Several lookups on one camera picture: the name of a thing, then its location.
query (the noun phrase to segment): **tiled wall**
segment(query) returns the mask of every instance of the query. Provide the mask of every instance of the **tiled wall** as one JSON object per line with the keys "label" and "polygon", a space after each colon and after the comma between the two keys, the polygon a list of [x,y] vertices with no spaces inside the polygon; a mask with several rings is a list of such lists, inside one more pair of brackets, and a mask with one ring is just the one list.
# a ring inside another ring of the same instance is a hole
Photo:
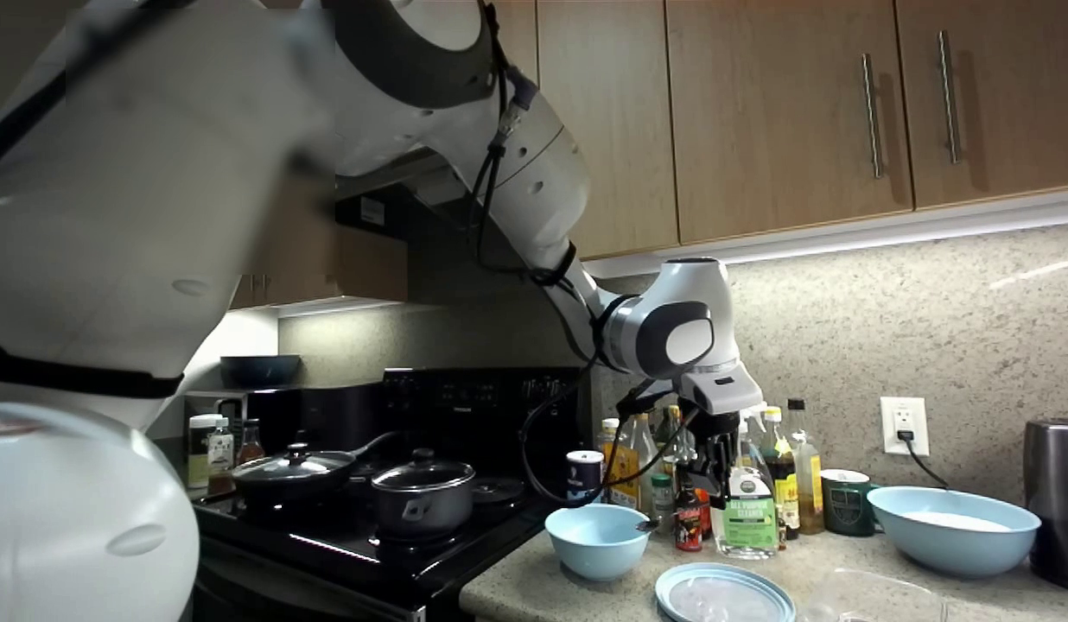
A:
{"label": "tiled wall", "polygon": [[[372,380],[384,361],[574,361],[537,285],[492,278],[477,299],[475,266],[418,272],[431,304],[285,321],[280,346],[309,356],[312,383]],[[1068,227],[733,266],[733,299],[748,367],[771,399],[808,399],[826,465],[931,483],[883,454],[878,397],[916,392],[931,465],[1020,501],[1023,420],[1068,413]],[[627,387],[598,374],[593,392]]]}

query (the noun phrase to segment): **wall outlet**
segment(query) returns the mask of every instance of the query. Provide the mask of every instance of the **wall outlet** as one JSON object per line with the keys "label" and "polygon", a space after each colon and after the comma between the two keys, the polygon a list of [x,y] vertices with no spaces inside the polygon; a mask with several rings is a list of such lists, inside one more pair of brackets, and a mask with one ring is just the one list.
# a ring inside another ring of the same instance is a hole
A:
{"label": "wall outlet", "polygon": [[909,457],[909,444],[900,440],[903,429],[913,432],[913,454],[931,457],[922,397],[883,397],[883,444],[884,444],[884,454]]}

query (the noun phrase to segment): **white plate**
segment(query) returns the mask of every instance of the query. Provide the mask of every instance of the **white plate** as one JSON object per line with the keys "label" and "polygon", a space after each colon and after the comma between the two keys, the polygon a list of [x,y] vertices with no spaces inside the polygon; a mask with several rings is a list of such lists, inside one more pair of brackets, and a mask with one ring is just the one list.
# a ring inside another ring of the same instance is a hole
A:
{"label": "white plate", "polygon": [[657,577],[657,602],[674,622],[790,622],[789,595],[740,565],[680,564]]}

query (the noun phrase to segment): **countertop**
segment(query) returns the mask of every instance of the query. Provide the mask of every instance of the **countertop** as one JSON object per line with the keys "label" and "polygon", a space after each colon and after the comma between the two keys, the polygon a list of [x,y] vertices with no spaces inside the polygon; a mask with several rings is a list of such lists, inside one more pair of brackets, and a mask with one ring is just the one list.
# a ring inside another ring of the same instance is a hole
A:
{"label": "countertop", "polygon": [[711,550],[680,553],[672,536],[652,536],[644,564],[623,580],[588,583],[561,571],[546,532],[497,560],[459,595],[459,604],[492,622],[644,622],[659,619],[652,583],[674,564],[729,564],[754,571],[795,602],[797,619],[831,622],[1068,622],[1068,592],[1032,577],[1025,565],[960,580],[922,571],[892,550],[884,536],[803,536],[777,560],[737,564]]}

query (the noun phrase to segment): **kettle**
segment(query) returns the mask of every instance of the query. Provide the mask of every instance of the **kettle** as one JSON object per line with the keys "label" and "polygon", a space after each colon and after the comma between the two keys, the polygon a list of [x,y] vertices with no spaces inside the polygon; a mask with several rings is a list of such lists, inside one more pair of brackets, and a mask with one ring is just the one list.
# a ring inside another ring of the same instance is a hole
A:
{"label": "kettle", "polygon": [[1025,420],[1023,495],[1025,507],[1045,518],[1030,565],[1068,587],[1068,419]]}

